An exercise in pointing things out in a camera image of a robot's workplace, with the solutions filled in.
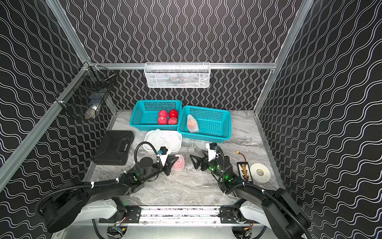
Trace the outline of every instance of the black wire mesh basket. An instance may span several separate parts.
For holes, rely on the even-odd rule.
[[[107,97],[117,75],[105,67],[88,68],[64,100],[58,102],[66,114],[76,119],[95,119]]]

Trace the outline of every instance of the roll of tape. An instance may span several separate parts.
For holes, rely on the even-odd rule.
[[[253,163],[249,170],[251,171],[252,179],[255,182],[263,184],[270,180],[269,168],[262,163]]]

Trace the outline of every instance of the white foam net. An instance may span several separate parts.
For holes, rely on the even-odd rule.
[[[170,149],[171,151],[178,150],[181,146],[181,140],[177,134],[170,134],[166,131],[156,129],[148,137],[147,141],[151,143],[156,150],[159,150],[162,146]]]
[[[192,115],[187,116],[187,127],[190,133],[199,132],[199,126],[197,125],[196,119]]]
[[[178,157],[178,160],[174,163],[174,166],[172,166],[172,169],[175,170],[181,170],[185,167],[185,158],[181,154],[175,155]]]

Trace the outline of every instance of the black cable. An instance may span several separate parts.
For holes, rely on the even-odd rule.
[[[153,180],[147,180],[146,182],[152,182],[152,181],[156,180],[158,178],[158,176],[159,176],[159,174],[157,174],[157,177],[154,178]]]
[[[92,219],[92,222],[93,222],[94,231],[95,231],[95,234],[97,235],[97,237],[98,237],[99,239],[105,239],[105,238],[103,238],[103,237],[101,236],[101,234],[99,234],[99,231],[98,231],[97,226],[96,226],[96,221],[95,221],[94,219]]]
[[[261,232],[256,237],[254,237],[252,239],[259,239],[264,234],[266,229],[267,229],[267,227],[264,226],[263,229],[261,230]]]
[[[147,142],[147,141],[140,142],[138,144],[138,146],[134,150],[134,162],[135,162],[135,164],[138,163],[138,159],[137,159],[138,149],[139,149],[139,147],[141,147],[142,145],[145,145],[145,144],[149,145],[152,148],[152,150],[154,151],[155,155],[158,155],[158,151],[155,149],[154,145],[152,145],[150,142]],[[162,162],[160,161],[160,158],[158,156],[157,156],[157,162],[158,162],[159,170],[162,170],[162,168],[163,168]]]
[[[95,182],[94,183],[94,187],[106,187],[106,186],[110,186],[110,185],[114,185],[118,183],[117,180],[115,180],[114,182],[111,182],[111,183],[104,183],[104,182]],[[56,191],[53,191],[45,196],[43,196],[42,198],[40,198],[40,200],[37,202],[35,208],[34,208],[34,211],[36,212],[36,214],[41,217],[41,218],[44,218],[44,215],[41,213],[40,211],[40,206],[45,202],[47,201],[51,196],[57,194],[57,193],[60,193],[60,192],[66,192],[68,190],[73,190],[73,189],[84,189],[84,188],[90,188],[92,187],[92,185],[90,183],[88,184],[79,184],[79,185],[73,185],[73,186],[68,186],[68,187],[64,187],[64,188],[61,188],[61,189],[58,189]]]
[[[218,214],[217,215],[218,217],[222,217],[222,216],[224,216],[224,217],[226,217],[226,218],[228,218],[228,219],[231,219],[231,220],[233,220],[233,221],[236,221],[236,219],[233,219],[232,217],[229,217],[229,216],[227,216],[227,215],[224,215],[224,214]]]
[[[220,154],[220,156],[222,157],[222,159],[223,159],[223,170],[225,171],[225,159],[224,159],[224,153],[223,153],[223,150],[222,150],[222,148],[220,148],[220,146],[218,146],[218,145],[216,145],[216,150],[217,151],[219,151],[219,154]],[[223,186],[221,185],[221,180],[222,180],[222,178],[223,178],[223,172],[220,174],[220,177],[219,177],[219,180],[217,181],[217,185],[219,186],[219,188],[220,188],[220,190],[222,191],[222,192],[225,192],[226,190],[223,188]]]
[[[230,194],[236,188],[244,187],[244,186],[254,187],[257,190],[262,191],[265,196],[269,197],[272,200],[272,202],[274,202],[279,208],[284,210],[297,223],[297,225],[302,229],[302,231],[304,232],[304,234],[306,235],[308,239],[312,239],[312,236],[310,235],[309,231],[304,227],[304,225],[302,225],[302,223],[295,217],[295,215],[291,211],[289,211],[289,209],[283,203],[281,203],[277,198],[275,198],[272,194],[268,193],[266,190],[260,188],[259,186],[245,182],[243,184],[235,185],[228,192],[226,192],[226,194]]]

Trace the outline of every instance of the foam fruit net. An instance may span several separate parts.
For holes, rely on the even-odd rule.
[[[192,115],[187,116],[187,127],[190,133],[199,132],[199,126],[197,125],[196,119]]]
[[[179,157],[178,160],[174,163],[174,166],[172,166],[172,169],[174,170],[181,170],[185,167],[185,158],[181,154],[175,155],[176,157]]]

